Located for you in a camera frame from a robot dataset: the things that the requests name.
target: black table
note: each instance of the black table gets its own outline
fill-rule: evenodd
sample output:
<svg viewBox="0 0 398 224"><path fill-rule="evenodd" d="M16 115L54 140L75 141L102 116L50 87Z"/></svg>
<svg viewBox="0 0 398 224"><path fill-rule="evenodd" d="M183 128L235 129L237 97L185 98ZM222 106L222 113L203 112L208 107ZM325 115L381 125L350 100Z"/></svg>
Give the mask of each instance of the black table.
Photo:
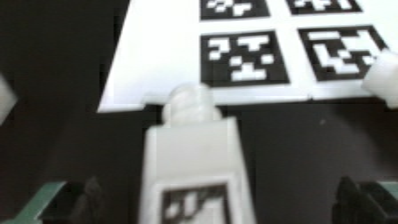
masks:
<svg viewBox="0 0 398 224"><path fill-rule="evenodd" d="M137 223L144 132L162 107L96 114L128 0L0 1L0 220L45 182L96 176L107 223ZM398 179L398 113L377 99L222 107L240 121L258 223L331 223L340 177Z"/></svg>

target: black surface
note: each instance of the black surface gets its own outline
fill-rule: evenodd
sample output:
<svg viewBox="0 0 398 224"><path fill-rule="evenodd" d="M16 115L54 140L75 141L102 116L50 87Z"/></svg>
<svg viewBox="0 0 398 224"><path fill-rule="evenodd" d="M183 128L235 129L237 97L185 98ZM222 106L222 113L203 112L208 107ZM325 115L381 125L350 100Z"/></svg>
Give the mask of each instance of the black surface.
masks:
<svg viewBox="0 0 398 224"><path fill-rule="evenodd" d="M98 177L107 223L137 223L144 131L160 108L98 115L128 1L0 1L0 219L45 182ZM238 116L258 223L331 223L340 177L398 176L398 113L375 100L222 108Z"/></svg>

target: white paper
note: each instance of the white paper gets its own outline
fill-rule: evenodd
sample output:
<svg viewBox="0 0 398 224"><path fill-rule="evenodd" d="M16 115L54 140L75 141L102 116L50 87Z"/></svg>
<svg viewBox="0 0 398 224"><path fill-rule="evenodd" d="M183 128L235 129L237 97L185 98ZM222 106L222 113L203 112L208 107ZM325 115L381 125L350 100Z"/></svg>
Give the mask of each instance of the white paper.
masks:
<svg viewBox="0 0 398 224"><path fill-rule="evenodd" d="M292 15L286 0L267 0L270 17L201 21L199 0L132 1L98 112L139 110L146 103L166 103L174 87L201 82L201 35L265 31L276 31L290 83L215 87L215 103L240 105L370 96L361 79L317 80L299 34L299 29L372 25L398 52L398 2L357 0L357 4L363 12ZM347 1L340 5L350 9ZM253 77L261 79L267 72L256 74Z"/></svg>
<svg viewBox="0 0 398 224"><path fill-rule="evenodd" d="M18 100L16 94L13 92L4 76L0 74L0 125L13 110L16 100Z"/></svg>

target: black-and-white pattern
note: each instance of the black-and-white pattern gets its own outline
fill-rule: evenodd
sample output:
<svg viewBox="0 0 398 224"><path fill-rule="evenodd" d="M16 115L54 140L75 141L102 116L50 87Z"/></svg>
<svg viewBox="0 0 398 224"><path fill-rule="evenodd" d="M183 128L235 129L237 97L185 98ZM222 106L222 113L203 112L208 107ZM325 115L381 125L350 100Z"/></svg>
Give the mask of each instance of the black-and-white pattern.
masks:
<svg viewBox="0 0 398 224"><path fill-rule="evenodd" d="M226 185L164 192L162 224L231 224Z"/></svg>
<svg viewBox="0 0 398 224"><path fill-rule="evenodd" d="M201 0L201 19L270 16L265 0Z"/></svg>
<svg viewBox="0 0 398 224"><path fill-rule="evenodd" d="M356 0L288 0L292 14L361 12Z"/></svg>
<svg viewBox="0 0 398 224"><path fill-rule="evenodd" d="M201 37L201 81L212 87L288 83L276 32Z"/></svg>
<svg viewBox="0 0 398 224"><path fill-rule="evenodd" d="M373 26L301 30L318 81L361 79L386 43Z"/></svg>

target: dark background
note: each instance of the dark background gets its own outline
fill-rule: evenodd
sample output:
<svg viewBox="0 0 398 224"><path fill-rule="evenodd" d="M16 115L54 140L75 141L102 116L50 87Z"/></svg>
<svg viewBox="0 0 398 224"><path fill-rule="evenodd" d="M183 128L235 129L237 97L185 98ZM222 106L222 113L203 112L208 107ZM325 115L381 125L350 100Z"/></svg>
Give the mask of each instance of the dark background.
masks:
<svg viewBox="0 0 398 224"><path fill-rule="evenodd" d="M96 114L126 7L0 1L0 71L20 96L0 126L0 220L45 182L96 176L107 223L137 223L144 131L162 108ZM240 121L258 223L331 223L340 177L398 178L398 112L377 99L222 111Z"/></svg>

